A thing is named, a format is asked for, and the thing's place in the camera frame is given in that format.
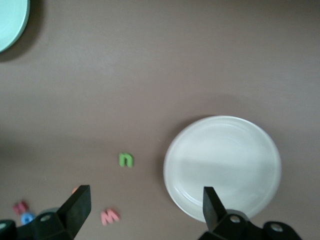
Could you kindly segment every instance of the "pink foam letter m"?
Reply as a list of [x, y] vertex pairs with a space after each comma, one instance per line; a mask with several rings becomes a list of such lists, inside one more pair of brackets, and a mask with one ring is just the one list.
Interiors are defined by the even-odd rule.
[[113, 209], [109, 208], [106, 211], [101, 212], [101, 222], [104, 226], [112, 224], [114, 221], [118, 222], [119, 220], [118, 213]]

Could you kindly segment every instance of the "white bowl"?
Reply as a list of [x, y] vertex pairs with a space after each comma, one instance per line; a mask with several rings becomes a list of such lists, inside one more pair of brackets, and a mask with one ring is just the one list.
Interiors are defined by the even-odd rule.
[[211, 116], [186, 127], [164, 160], [164, 182], [172, 200], [205, 222], [204, 187], [214, 187], [226, 209], [259, 213], [281, 179], [278, 149], [260, 127], [234, 116]]

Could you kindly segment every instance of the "green plate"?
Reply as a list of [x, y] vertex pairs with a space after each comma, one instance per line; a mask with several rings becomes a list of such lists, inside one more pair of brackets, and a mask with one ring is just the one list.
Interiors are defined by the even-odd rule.
[[30, 0], [0, 0], [0, 53], [21, 36], [29, 11]]

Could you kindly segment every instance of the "white plate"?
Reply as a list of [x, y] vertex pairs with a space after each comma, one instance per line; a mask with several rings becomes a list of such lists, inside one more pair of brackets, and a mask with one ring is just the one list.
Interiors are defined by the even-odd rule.
[[29, 11], [29, 0], [0, 0], [0, 53], [21, 36]]
[[226, 209], [256, 215], [274, 197], [281, 179], [276, 145], [260, 127], [233, 116], [211, 116], [186, 127], [164, 160], [164, 182], [173, 201], [205, 222], [203, 188], [214, 187]]

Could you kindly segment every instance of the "brown table surface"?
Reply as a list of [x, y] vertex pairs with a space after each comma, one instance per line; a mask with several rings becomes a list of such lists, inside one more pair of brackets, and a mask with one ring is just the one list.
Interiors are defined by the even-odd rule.
[[[262, 127], [280, 187], [252, 222], [320, 236], [320, 5], [317, 1], [31, 1], [0, 53], [0, 217], [38, 214], [91, 185], [77, 240], [196, 240], [163, 181], [173, 138], [212, 115]], [[130, 152], [134, 168], [121, 168]], [[100, 212], [121, 220], [102, 226]]]

